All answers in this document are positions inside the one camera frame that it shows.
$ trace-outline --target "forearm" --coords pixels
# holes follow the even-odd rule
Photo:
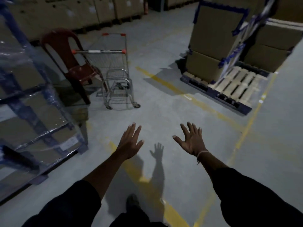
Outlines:
[[[213,182],[214,172],[220,168],[227,168],[228,166],[213,156],[210,152],[202,152],[198,156],[199,162],[205,168],[207,174],[210,176],[211,181]]]
[[[101,200],[124,160],[125,159],[123,156],[119,155],[117,152],[114,152],[107,160],[105,160],[83,179],[92,184],[92,186],[98,192]]]

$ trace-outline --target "warehouse floor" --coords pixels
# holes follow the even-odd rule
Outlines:
[[[118,105],[107,110],[102,98],[92,94],[86,124],[89,150],[3,204],[0,226],[21,226],[86,176],[114,151],[132,122],[142,125],[140,138],[145,143],[113,179],[93,227],[109,226],[125,211],[125,200],[133,192],[152,221],[164,220],[173,227],[227,226],[205,170],[172,139],[172,135],[182,137],[180,123],[187,121],[202,128],[206,147],[216,157],[303,211],[303,43],[262,90],[268,93],[264,103],[256,103],[250,114],[242,116],[180,81],[175,61],[186,53],[196,5],[150,11],[141,20],[79,35],[86,48],[102,32],[127,34],[130,75],[141,108]],[[44,60],[54,70],[53,81],[61,80],[50,59],[44,56]]]

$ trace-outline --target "yellow floor line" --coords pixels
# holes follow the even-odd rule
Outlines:
[[[244,129],[244,131],[242,133],[242,135],[240,136],[239,140],[237,141],[237,143],[235,145],[235,148],[234,148],[234,150],[232,152],[232,155],[231,155],[231,157],[229,158],[229,160],[227,162],[228,166],[232,166],[234,164],[237,152],[241,148],[241,146],[242,146],[242,144],[243,144],[246,136],[248,135],[249,130],[251,129],[251,127],[252,127],[252,125],[253,125],[256,117],[257,117],[257,114],[258,114],[258,112],[259,112],[259,110],[260,110],[260,108],[261,108],[261,106],[263,104],[263,101],[266,98],[266,96],[268,94],[268,91],[270,90],[270,88],[271,88],[272,84],[274,83],[274,80],[275,80],[276,77],[277,77],[277,74],[274,73],[273,76],[272,76],[272,78],[271,78],[271,81],[269,82],[269,84],[268,84],[268,86],[267,86],[267,88],[266,88],[266,90],[264,92],[264,94],[262,95],[261,100],[258,103],[257,108],[254,110],[252,117],[249,119],[249,122],[247,123],[247,125],[246,125],[246,127],[245,127],[245,129]],[[203,225],[204,219],[205,219],[205,217],[206,217],[206,215],[207,215],[210,207],[215,202],[215,198],[213,198],[213,196],[215,196],[215,198],[216,198],[216,195],[215,195],[214,191],[210,195],[210,197],[208,198],[208,201],[206,202],[206,205],[202,209],[202,211],[201,211],[201,213],[200,213],[200,215],[198,217],[198,220],[194,224],[194,227],[199,227],[199,226]]]
[[[117,148],[112,141],[108,142],[107,147],[110,152],[114,152]],[[150,183],[150,180],[142,176],[141,170],[131,160],[125,161],[122,167],[153,207],[164,212],[164,218],[171,227],[189,227],[178,212],[167,201],[161,199],[160,191]]]
[[[216,111],[215,109],[213,109],[212,107],[210,107],[206,103],[203,103],[203,102],[195,99],[193,96],[191,96],[189,94],[186,94],[185,92],[179,90],[178,88],[176,88],[172,84],[166,82],[165,80],[162,80],[161,78],[157,77],[156,75],[151,74],[148,71],[146,71],[146,70],[144,70],[140,67],[136,67],[136,69],[139,72],[142,72],[144,75],[150,77],[151,79],[153,79],[153,80],[157,81],[158,83],[162,84],[163,86],[167,87],[169,90],[173,91],[175,94],[182,95],[182,97],[184,97],[185,99],[190,101],[192,104],[200,107],[202,110],[204,110],[206,112],[209,112],[210,114],[213,114],[215,117],[217,117],[217,118],[221,119],[222,121],[228,123],[235,130],[237,130],[237,131],[243,131],[244,130],[244,126],[238,124],[237,122],[235,122],[231,118],[229,118],[229,117],[223,115],[222,113]]]

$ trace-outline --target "black pants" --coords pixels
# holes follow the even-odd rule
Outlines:
[[[150,222],[149,217],[144,211],[136,206],[131,208],[128,212],[120,214],[109,227],[121,226],[152,226],[152,227],[165,227],[161,222]]]

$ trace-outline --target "left hand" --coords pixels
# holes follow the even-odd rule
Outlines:
[[[135,156],[144,144],[144,140],[139,141],[137,144],[141,126],[139,126],[134,132],[135,128],[136,123],[128,126],[127,130],[123,133],[119,145],[115,151],[115,153],[122,156],[124,160]]]

